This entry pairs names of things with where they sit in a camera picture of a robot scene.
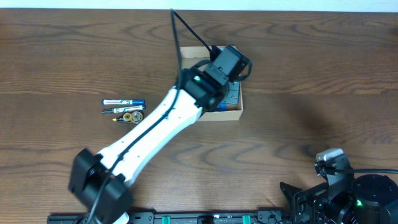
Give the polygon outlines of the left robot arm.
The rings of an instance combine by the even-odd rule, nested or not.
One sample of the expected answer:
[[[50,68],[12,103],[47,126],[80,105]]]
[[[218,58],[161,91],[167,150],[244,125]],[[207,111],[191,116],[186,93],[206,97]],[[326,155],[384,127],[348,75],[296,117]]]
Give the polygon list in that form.
[[[246,79],[252,62],[234,47],[213,46],[210,57],[181,68],[158,107],[135,128],[97,154],[80,151],[73,160],[69,190],[89,210],[87,223],[127,223],[131,185],[146,164],[179,132],[215,109],[228,85]]]

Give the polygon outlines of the brown cardboard box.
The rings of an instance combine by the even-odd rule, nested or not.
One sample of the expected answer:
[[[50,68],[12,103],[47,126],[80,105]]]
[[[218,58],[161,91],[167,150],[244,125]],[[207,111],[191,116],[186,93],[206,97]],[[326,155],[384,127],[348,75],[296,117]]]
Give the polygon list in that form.
[[[209,59],[210,53],[206,47],[180,47],[183,68],[190,68],[197,62]],[[238,121],[243,113],[242,84],[228,83],[228,93],[221,103],[226,103],[226,111],[207,111],[199,121]]]

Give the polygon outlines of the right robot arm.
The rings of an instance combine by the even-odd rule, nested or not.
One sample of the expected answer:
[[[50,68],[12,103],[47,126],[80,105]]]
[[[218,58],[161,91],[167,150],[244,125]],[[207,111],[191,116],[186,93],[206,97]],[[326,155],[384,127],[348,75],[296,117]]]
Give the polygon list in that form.
[[[396,169],[354,169],[341,149],[316,155],[314,168],[324,183],[302,190],[284,182],[290,223],[397,223]]]

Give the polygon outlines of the blue whiteboard duster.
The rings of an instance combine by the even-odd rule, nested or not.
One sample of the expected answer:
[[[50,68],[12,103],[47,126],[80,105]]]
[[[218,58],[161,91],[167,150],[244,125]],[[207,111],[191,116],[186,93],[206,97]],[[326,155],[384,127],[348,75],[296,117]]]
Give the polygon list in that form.
[[[220,103],[217,106],[217,111],[226,111],[226,103]]]

